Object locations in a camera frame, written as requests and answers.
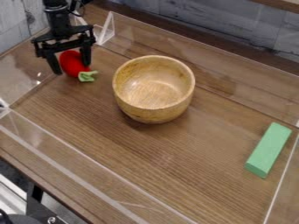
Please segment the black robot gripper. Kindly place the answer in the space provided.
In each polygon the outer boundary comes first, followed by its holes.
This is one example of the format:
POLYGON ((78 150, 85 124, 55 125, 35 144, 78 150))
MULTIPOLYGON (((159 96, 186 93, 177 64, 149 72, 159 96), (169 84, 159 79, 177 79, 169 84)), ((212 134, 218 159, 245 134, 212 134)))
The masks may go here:
POLYGON ((87 67, 91 64, 91 47, 97 42, 93 25, 71 26, 62 35, 50 30, 42 36, 33 39, 38 57, 46 57, 55 74, 62 75, 62 67, 55 53, 79 48, 82 61, 87 67))

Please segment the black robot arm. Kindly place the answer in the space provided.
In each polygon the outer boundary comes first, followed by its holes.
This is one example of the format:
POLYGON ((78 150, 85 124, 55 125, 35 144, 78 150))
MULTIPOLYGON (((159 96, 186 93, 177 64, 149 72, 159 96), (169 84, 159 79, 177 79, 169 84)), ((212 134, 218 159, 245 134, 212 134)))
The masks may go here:
POLYGON ((91 24, 73 25, 70 14, 74 12, 73 3, 67 0, 42 0, 50 30, 42 36, 33 38, 35 54, 45 58, 55 74, 62 74, 62 66, 57 53, 79 48, 85 66, 91 64, 91 47, 97 43, 94 26, 91 24))

